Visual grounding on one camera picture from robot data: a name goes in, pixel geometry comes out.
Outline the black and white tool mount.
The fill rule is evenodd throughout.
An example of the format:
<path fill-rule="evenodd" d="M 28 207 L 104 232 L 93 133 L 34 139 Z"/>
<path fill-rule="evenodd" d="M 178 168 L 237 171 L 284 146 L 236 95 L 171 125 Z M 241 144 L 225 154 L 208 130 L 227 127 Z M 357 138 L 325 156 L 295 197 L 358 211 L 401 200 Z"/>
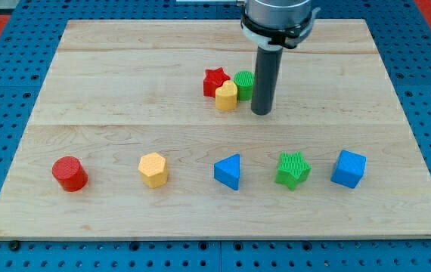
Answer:
<path fill-rule="evenodd" d="M 314 8 L 301 23 L 295 26 L 272 29 L 258 24 L 243 9 L 240 25 L 243 34 L 266 51 L 276 51 L 280 48 L 294 49 L 310 35 L 320 11 L 320 8 Z"/>

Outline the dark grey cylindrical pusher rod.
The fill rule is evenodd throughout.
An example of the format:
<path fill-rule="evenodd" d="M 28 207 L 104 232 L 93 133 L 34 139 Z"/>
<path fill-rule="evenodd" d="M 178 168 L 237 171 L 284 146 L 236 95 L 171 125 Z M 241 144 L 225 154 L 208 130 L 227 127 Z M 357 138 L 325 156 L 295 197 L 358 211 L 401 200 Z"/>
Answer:
<path fill-rule="evenodd" d="M 272 110 L 282 53 L 282 48 L 273 51 L 258 48 L 251 100 L 251 110 L 256 115 L 264 116 Z"/>

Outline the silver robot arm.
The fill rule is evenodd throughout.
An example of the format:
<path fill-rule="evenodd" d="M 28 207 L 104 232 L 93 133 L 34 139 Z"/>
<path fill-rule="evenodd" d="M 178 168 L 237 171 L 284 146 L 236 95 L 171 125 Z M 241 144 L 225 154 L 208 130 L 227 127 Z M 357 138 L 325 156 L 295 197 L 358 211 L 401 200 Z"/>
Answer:
<path fill-rule="evenodd" d="M 271 112 L 283 50 L 294 49 L 312 31 L 319 8 L 311 0 L 176 0 L 178 5 L 230 5 L 241 8 L 243 34 L 258 45 L 251 110 Z"/>

